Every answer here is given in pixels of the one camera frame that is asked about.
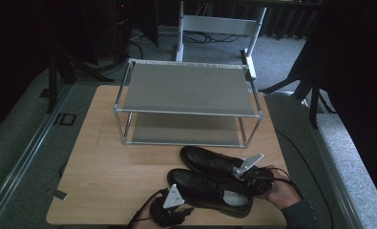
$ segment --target wooden tabletop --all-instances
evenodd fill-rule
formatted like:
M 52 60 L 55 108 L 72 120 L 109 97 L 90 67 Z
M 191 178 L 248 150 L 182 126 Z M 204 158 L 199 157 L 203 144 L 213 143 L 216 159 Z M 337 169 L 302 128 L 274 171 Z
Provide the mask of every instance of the wooden tabletop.
M 167 173 L 186 168 L 181 146 L 122 144 L 114 116 L 118 86 L 98 87 L 47 214 L 50 224 L 125 225 L 149 196 L 169 188 Z M 228 156 L 247 158 L 264 153 L 258 166 L 274 164 L 286 170 L 265 101 L 264 117 L 247 148 L 204 147 Z M 280 210 L 254 200 L 250 214 L 235 219 L 215 210 L 196 208 L 183 225 L 285 225 Z

